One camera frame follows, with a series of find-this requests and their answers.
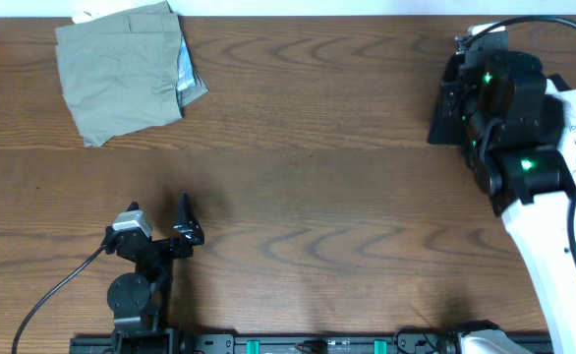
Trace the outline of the black t-shirt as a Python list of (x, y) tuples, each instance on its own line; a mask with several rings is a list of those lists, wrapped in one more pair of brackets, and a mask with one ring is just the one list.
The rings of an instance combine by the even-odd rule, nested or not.
[(461, 115), (456, 116), (453, 121), (445, 121), (440, 117), (440, 81), (432, 116), (432, 124), (428, 135), (428, 143), (430, 145), (457, 146), (462, 143), (464, 136), (463, 113), (461, 110)]

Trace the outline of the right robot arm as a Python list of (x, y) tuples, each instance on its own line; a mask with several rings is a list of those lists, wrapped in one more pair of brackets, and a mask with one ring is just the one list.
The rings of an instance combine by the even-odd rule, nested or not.
[(576, 89), (507, 50), (456, 53), (428, 141), (458, 146), (514, 241), (556, 353), (576, 353)]

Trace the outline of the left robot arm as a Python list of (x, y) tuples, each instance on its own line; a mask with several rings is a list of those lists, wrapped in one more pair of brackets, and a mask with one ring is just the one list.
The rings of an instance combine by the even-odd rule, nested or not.
[(132, 262), (135, 270), (112, 281), (107, 303), (114, 316), (114, 353), (188, 353), (192, 350), (182, 331), (167, 324), (173, 282), (173, 264), (189, 258), (204, 243), (189, 195), (179, 199), (173, 225), (176, 237), (154, 240), (153, 226), (133, 202), (105, 231), (101, 246)]

